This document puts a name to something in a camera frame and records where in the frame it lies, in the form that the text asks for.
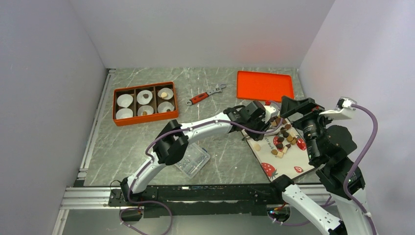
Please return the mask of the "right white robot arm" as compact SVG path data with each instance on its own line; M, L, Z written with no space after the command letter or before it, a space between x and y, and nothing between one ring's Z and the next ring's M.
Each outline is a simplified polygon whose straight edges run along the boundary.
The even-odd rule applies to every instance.
M372 133L355 161L349 158L357 145L346 127L334 125L334 120L352 119L356 110L363 107L348 97L340 97L334 110L325 110L314 99L281 99L280 116L301 114L293 122L303 132L309 164L317 168L320 183L334 200L339 216L334 216L307 196L286 175L272 181L270 198L275 203L288 203L298 210L323 235L375 235L377 234L368 210L365 180L358 167L371 147L378 130L373 113Z

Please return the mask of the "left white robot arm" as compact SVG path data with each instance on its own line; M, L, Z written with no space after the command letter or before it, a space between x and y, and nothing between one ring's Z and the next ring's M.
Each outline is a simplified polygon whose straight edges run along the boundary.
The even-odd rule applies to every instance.
M189 145L202 139L244 130L252 139L261 140L270 132L272 118L278 116L278 108L252 101L190 123L170 121L145 150L146 161L120 187L121 199L129 206L140 201L153 178L166 166L182 160Z

